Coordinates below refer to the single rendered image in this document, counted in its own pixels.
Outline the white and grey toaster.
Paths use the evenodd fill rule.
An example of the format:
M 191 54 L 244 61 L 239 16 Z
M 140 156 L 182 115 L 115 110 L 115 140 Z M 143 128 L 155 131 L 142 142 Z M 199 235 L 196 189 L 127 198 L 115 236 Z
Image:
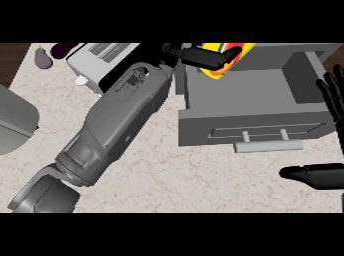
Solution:
M 139 43 L 86 43 L 67 57 L 77 74 L 75 84 L 103 95 L 109 88 L 105 81 L 118 79 L 134 64 L 133 51 L 139 46 Z

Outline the dark purple eggplant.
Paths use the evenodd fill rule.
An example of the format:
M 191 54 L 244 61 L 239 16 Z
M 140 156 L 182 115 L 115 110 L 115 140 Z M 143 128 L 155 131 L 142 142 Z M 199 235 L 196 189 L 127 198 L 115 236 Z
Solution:
M 58 43 L 50 50 L 52 57 L 55 59 L 64 59 L 71 50 L 78 46 L 77 43 Z

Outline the grey rounded appliance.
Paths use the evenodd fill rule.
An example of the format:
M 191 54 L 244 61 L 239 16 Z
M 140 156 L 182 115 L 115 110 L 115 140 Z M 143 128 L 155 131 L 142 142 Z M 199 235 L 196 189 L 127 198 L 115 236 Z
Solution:
M 38 121 L 37 107 L 0 84 L 0 155 L 27 143 Z

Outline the grey open drawer box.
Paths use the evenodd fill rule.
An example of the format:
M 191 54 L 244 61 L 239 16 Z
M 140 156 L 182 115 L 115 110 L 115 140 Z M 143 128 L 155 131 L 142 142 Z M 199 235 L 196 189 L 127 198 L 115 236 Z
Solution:
M 177 67 L 177 92 L 185 94 L 186 109 L 195 111 L 244 111 L 304 106 L 295 102 L 281 69 L 235 69 L 220 80 L 195 67 Z

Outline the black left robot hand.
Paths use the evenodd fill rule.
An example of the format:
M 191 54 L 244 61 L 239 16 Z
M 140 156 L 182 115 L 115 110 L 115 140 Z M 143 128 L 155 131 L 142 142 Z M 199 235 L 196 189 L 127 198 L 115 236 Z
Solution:
M 170 45 L 167 45 L 163 51 L 165 54 L 177 57 L 183 64 L 217 71 L 242 53 L 242 48 L 235 46 L 225 52 L 216 52 L 198 47 L 174 49 Z

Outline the yellow and red cup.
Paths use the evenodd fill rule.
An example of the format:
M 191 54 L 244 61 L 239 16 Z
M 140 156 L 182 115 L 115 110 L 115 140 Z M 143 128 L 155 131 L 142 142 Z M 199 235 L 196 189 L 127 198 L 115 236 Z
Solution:
M 230 63 L 225 64 L 225 67 L 217 70 L 211 71 L 208 69 L 201 68 L 202 73 L 213 78 L 214 80 L 220 80 L 225 76 L 225 74 L 230 71 L 233 66 L 238 64 L 238 62 L 242 60 L 245 55 L 250 53 L 253 48 L 257 46 L 256 43 L 204 43 L 202 48 L 216 52 L 223 53 L 226 50 L 241 47 L 242 52 L 241 54 L 235 57 Z

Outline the pale purple eggplant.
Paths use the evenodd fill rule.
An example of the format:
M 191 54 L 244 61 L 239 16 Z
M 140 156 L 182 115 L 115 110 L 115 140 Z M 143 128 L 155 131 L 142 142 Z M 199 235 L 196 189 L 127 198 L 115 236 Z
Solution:
M 46 53 L 46 49 L 38 47 L 36 50 L 36 65 L 40 69 L 49 69 L 53 66 L 53 60 Z

